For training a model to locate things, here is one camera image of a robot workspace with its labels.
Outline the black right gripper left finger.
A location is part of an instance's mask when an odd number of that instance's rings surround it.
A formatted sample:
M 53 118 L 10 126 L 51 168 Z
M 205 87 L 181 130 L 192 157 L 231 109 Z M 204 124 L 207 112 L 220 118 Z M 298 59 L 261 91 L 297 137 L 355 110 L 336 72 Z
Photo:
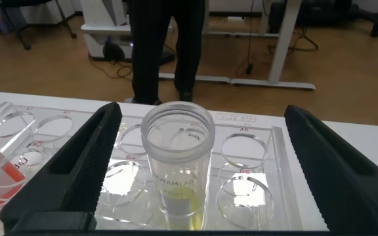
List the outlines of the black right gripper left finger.
M 2 208 L 5 231 L 87 231 L 122 119 L 118 103 L 99 108 Z

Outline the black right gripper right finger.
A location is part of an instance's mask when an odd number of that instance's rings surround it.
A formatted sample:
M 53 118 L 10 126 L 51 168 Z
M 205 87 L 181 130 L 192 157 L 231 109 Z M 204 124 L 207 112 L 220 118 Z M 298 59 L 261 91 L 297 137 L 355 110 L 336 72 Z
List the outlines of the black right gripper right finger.
M 309 111 L 289 105 L 285 123 L 330 231 L 378 231 L 378 166 Z

